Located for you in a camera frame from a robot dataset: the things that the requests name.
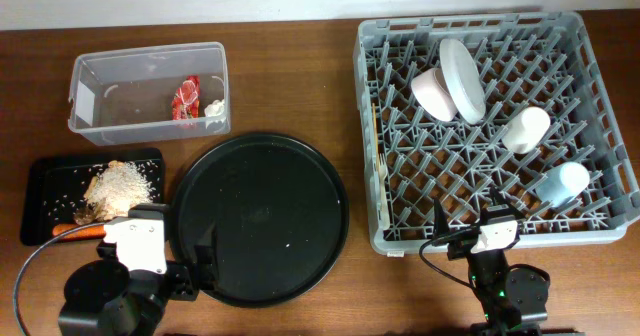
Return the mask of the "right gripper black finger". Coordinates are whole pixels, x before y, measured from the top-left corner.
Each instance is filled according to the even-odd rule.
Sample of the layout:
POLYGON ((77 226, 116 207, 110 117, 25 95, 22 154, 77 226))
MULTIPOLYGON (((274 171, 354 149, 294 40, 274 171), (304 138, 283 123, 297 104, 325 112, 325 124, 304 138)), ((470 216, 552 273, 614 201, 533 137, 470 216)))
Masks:
POLYGON ((440 246, 448 243, 447 238, 450 236, 450 229, 447 216, 444 212, 442 204, 439 200, 434 201, 434 229, 432 237, 432 245, 440 246))
POLYGON ((513 216, 516 220, 523 220, 524 214, 513 206, 496 187, 490 189, 492 206, 490 213, 494 217, 513 216))

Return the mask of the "blue cup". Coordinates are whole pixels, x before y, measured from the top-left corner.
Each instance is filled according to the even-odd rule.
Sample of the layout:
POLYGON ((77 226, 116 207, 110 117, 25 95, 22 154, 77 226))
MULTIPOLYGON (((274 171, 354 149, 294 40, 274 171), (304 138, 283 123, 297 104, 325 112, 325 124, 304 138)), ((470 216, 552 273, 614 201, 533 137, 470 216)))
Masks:
POLYGON ((547 178, 535 188, 541 202, 549 202, 554 208, 576 198, 590 182, 589 171, 577 162, 566 162, 550 169, 547 178))

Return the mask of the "white paper cup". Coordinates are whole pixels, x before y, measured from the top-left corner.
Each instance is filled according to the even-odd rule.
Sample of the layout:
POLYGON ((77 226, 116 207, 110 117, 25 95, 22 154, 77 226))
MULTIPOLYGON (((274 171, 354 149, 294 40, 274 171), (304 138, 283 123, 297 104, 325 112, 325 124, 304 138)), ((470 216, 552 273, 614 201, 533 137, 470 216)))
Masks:
POLYGON ((502 143, 511 152, 526 154, 538 145, 550 124, 550 116, 545 110, 527 107, 506 125, 502 143))

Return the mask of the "round black tray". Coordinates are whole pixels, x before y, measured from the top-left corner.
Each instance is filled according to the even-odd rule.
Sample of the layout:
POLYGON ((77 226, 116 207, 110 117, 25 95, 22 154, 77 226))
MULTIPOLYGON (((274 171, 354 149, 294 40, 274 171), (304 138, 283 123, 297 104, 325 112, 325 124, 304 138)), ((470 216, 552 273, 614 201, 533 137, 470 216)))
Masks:
POLYGON ((196 160, 167 218, 175 259, 194 263, 194 245, 217 228, 219 278, 209 297, 242 308, 292 300, 321 282, 344 248, 349 202, 334 166, 290 136, 249 133, 196 160))

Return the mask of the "white plastic fork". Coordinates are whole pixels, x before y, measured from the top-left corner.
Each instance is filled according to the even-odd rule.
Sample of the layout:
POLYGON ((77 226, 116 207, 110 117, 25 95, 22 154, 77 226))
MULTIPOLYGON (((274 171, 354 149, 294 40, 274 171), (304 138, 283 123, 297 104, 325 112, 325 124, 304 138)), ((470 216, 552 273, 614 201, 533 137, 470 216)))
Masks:
POLYGON ((391 220, 388 209, 388 198, 385 188, 385 180, 387 177, 388 169, 386 165, 386 159, 383 154, 377 155, 378 177, 380 187, 380 217, 379 228, 382 230, 388 230, 391 226, 391 220))

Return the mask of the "rice and peanut shell scraps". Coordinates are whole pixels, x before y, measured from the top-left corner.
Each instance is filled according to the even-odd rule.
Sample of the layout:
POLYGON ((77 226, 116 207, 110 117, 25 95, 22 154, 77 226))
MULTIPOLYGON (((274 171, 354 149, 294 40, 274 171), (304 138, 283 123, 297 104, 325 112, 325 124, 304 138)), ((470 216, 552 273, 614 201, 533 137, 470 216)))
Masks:
POLYGON ((74 223, 74 213, 90 207, 95 222, 125 217, 138 204, 161 201, 158 160, 119 161, 51 171, 45 179, 42 215, 54 224, 74 223))

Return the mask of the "pink bowl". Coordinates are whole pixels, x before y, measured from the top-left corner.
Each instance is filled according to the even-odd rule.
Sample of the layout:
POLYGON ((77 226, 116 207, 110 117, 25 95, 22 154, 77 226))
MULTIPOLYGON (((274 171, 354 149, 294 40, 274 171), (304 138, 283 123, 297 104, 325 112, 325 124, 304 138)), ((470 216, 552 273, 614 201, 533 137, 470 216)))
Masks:
POLYGON ((453 120, 458 110, 440 68, 430 68, 414 77, 410 86, 416 101, 432 117, 443 122, 453 120))

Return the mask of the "grey plate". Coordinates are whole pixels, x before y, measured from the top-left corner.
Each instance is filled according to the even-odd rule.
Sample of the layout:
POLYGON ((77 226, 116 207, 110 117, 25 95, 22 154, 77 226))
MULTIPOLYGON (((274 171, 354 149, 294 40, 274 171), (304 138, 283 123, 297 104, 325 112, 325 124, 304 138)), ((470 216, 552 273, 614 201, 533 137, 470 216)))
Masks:
POLYGON ((457 39, 443 39, 439 56, 446 87, 458 112, 467 123, 478 124, 485 116, 486 104, 473 57, 457 39))

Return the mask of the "orange carrot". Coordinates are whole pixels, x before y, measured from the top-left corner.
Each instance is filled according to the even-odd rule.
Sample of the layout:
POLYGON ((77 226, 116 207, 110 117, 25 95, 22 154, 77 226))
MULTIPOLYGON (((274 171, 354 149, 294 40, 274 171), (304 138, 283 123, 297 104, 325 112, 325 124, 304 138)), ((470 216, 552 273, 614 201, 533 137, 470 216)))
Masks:
POLYGON ((98 239, 104 238, 106 231, 104 226, 99 223, 76 225, 76 224, 59 224, 52 230, 54 237, 68 232, 68 235, 64 237, 64 240, 85 240, 85 239, 98 239))

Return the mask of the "wooden chopstick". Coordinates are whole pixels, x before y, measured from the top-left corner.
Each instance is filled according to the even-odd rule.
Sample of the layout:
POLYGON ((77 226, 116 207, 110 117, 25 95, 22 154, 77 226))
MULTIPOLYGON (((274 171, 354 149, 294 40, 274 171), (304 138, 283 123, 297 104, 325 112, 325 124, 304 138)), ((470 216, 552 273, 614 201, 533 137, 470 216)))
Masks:
POLYGON ((375 156, 376 156, 376 170, 379 172, 379 167, 380 167, 380 152, 379 152, 379 143, 378 143, 378 131, 377 131, 377 113, 376 113, 376 105, 375 103, 371 103, 371 110, 372 110, 372 126, 373 126, 373 143, 374 143, 374 149, 375 149, 375 156))

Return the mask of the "white tissue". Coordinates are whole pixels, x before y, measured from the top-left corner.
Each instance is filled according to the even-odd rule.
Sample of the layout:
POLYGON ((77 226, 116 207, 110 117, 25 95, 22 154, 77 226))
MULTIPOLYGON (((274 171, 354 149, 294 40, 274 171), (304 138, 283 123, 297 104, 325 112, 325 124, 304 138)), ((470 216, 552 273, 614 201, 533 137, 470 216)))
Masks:
POLYGON ((226 114, 226 106, 224 100, 215 100, 205 107, 204 113, 206 117, 222 117, 226 114))

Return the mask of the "red snack wrapper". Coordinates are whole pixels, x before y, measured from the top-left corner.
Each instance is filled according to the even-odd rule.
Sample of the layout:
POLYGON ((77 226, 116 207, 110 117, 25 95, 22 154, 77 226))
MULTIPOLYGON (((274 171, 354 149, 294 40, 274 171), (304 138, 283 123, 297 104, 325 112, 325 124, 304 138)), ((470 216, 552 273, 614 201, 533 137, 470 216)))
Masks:
POLYGON ((200 79, 188 76, 175 91, 171 103, 172 119, 186 120, 199 117, 200 79))

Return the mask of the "brown walnut lump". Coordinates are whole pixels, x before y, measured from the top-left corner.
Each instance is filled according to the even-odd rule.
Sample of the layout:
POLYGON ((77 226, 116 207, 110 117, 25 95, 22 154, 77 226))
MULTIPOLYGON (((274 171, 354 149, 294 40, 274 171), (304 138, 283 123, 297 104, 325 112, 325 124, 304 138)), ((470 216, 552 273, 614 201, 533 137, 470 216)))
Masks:
POLYGON ((79 226, 93 223, 95 219, 96 214, 90 207, 78 209, 73 216, 74 222, 79 226))

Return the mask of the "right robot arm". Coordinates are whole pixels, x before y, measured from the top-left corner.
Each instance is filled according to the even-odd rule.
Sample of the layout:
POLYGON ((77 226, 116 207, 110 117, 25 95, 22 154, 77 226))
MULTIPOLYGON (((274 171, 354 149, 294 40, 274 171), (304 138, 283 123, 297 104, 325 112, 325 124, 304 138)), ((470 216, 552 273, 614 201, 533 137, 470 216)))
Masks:
POLYGON ((470 326, 472 335, 542 336, 550 275, 532 265, 508 263, 505 252, 520 241, 524 214, 494 188, 490 197, 479 221, 458 230, 449 228, 441 203, 435 201, 433 237, 420 246, 419 255, 437 273, 469 288, 480 302, 485 321, 470 326), (427 260, 425 249, 441 245, 450 261, 467 261, 465 281, 427 260))

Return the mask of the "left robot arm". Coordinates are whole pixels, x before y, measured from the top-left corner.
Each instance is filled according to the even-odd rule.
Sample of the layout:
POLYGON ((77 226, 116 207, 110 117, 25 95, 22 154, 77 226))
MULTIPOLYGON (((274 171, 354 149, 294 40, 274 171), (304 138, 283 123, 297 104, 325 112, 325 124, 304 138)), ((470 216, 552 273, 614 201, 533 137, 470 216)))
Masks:
POLYGON ((116 218, 104 230, 100 259, 65 284, 64 335, 151 335, 168 302, 196 300, 217 273, 210 246, 196 247, 194 263, 168 261, 161 220, 116 218))

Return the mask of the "grey dishwasher rack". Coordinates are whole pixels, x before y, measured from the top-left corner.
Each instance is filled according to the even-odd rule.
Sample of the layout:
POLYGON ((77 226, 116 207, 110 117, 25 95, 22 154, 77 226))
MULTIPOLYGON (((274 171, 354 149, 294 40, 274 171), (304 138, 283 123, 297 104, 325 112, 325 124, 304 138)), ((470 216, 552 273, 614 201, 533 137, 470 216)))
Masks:
POLYGON ((353 59, 369 239, 377 253, 416 252, 433 233, 435 200, 452 229, 476 223, 492 187, 524 214, 523 248, 610 243, 638 220, 639 187, 579 14, 367 20, 358 27, 353 59), (480 74, 487 112, 476 125, 433 118, 411 92, 414 77, 439 65, 439 45, 448 38, 464 44, 480 74), (372 102, 388 169, 388 230, 379 228, 372 102), (516 154, 502 137, 531 106, 545 110, 551 124, 532 151, 516 154), (535 188, 566 162, 585 166, 590 182, 554 208, 535 188))

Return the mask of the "black rectangular tray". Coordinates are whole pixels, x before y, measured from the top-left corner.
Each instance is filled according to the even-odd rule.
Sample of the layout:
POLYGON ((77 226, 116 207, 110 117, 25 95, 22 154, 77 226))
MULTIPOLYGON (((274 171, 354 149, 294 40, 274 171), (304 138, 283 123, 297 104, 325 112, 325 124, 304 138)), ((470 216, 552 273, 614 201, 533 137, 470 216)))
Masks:
POLYGON ((20 229, 22 244, 41 245, 53 237, 56 226, 73 226, 75 214, 86 205, 84 193, 91 179, 113 160, 132 163, 150 183, 152 201, 164 201, 165 163, 156 148, 42 158, 29 171, 20 229))

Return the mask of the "clear plastic bin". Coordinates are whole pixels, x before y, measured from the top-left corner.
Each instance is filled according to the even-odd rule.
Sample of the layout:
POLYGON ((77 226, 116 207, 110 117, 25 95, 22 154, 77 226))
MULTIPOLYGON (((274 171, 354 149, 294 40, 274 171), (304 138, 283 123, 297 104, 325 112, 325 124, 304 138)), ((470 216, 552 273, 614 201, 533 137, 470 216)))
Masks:
POLYGON ((231 102, 224 46, 174 44, 83 54, 71 77, 68 128, 97 146, 227 134, 231 102), (173 120, 175 91, 191 75, 200 79, 199 117, 173 120), (204 109, 224 100, 226 114, 204 109))

